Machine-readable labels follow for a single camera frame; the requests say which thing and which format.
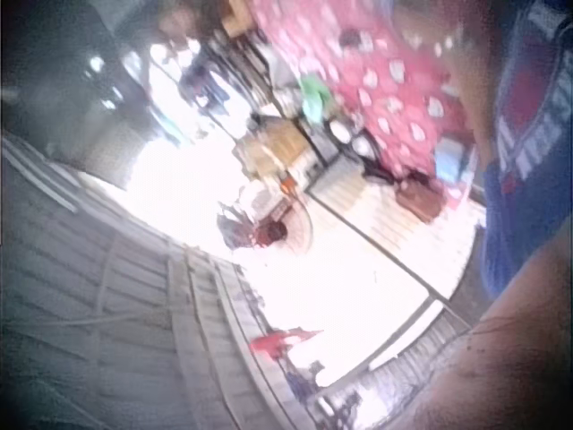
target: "light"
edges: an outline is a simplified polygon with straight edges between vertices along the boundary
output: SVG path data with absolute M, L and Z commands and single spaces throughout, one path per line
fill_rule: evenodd
M 150 54 L 156 63 L 162 64 L 167 58 L 167 47 L 162 43 L 151 45 Z
M 95 73 L 99 73 L 104 68 L 106 62 L 103 60 L 101 56 L 93 56 L 90 59 L 90 67 Z
M 101 100 L 101 104 L 104 105 L 106 109 L 115 110 L 115 103 L 111 100 Z
M 350 131 L 350 128 L 342 124 L 337 119 L 330 122 L 329 127 L 332 134 L 334 134 L 334 137 L 336 137 L 340 143 L 348 145 L 352 141 L 352 132 Z
M 410 124 L 410 131 L 412 132 L 412 137 L 416 142 L 425 141 L 426 133 L 423 132 L 423 129 L 420 125 L 416 123 Z
M 119 91 L 117 87 L 112 88 L 115 96 L 119 99 L 119 101 L 124 101 L 124 95 Z
M 372 161 L 376 160 L 376 154 L 372 149 L 370 141 L 368 141 L 364 136 L 357 137 L 355 141 L 352 142 L 352 148 L 361 157 L 371 159 Z
M 428 114 L 434 118 L 443 118 L 445 115 L 444 106 L 441 101 L 435 97 L 430 97 L 428 99 Z

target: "person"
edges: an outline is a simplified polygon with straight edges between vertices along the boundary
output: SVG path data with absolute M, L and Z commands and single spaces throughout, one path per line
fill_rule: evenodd
M 458 86 L 483 168 L 492 297 L 571 213 L 572 182 L 570 9 L 563 0 L 498 3 L 381 2 L 396 32 L 438 47 Z
M 486 1 L 472 2 L 483 15 L 467 27 L 446 19 L 467 3 L 378 2 L 457 83 L 484 170 L 483 277 L 496 297 L 388 429 L 573 428 L 571 12 L 562 0 Z
M 253 339 L 250 344 L 251 351 L 266 353 L 272 360 L 278 362 L 287 358 L 287 353 L 293 346 L 305 342 L 319 333 L 321 331 L 305 331 L 300 327 L 288 331 L 273 331 Z
M 254 245 L 267 247 L 287 238 L 287 226 L 282 221 L 272 220 L 256 226 L 246 214 L 233 206 L 219 205 L 222 211 L 217 216 L 217 227 L 225 245 L 232 251 Z

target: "white tiled floor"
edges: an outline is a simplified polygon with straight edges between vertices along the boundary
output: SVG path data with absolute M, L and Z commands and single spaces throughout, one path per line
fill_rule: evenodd
M 466 267 L 483 208 L 468 202 L 426 226 L 395 203 L 391 188 L 368 185 L 359 173 L 358 167 L 342 159 L 313 193 L 451 297 Z M 259 254 L 267 266 L 256 261 L 243 264 L 250 282 L 265 297 L 271 324 L 325 330 L 294 348 L 290 356 L 300 364 L 319 359 L 327 367 L 321 378 L 328 384 L 375 351 L 428 294 L 318 203 L 309 199 L 306 208 L 314 234 L 307 254 L 267 252 Z M 392 356 L 431 321 L 397 342 Z

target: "wall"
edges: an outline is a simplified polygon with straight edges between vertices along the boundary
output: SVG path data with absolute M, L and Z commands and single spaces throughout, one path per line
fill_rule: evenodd
M 3 384 L 26 426 L 280 428 L 209 257 L 3 146 Z

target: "red object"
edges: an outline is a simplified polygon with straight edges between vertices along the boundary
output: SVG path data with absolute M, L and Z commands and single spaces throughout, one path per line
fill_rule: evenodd
M 422 222 L 430 224 L 440 216 L 446 199 L 442 193 L 430 189 L 414 180 L 406 180 L 396 191 L 396 201 L 408 209 Z
M 261 29 L 296 73 L 315 71 L 342 97 L 346 109 L 363 115 L 381 143 L 384 168 L 397 178 L 410 170 L 433 175 L 438 140 L 444 132 L 465 131 L 465 113 L 459 100 L 442 90 L 449 76 L 432 50 L 414 51 L 398 39 L 371 9 L 373 3 L 253 0 L 252 8 Z M 447 14 L 454 27 L 476 10 L 467 0 L 452 10 L 439 3 L 437 13 Z M 361 31 L 363 45 L 366 40 L 371 49 L 342 49 L 338 37 L 347 29 Z
M 265 352 L 269 354 L 269 357 L 277 361 L 283 358 L 294 345 L 311 339 L 319 333 L 321 331 L 304 331 L 302 329 L 276 331 L 252 340 L 251 351 Z

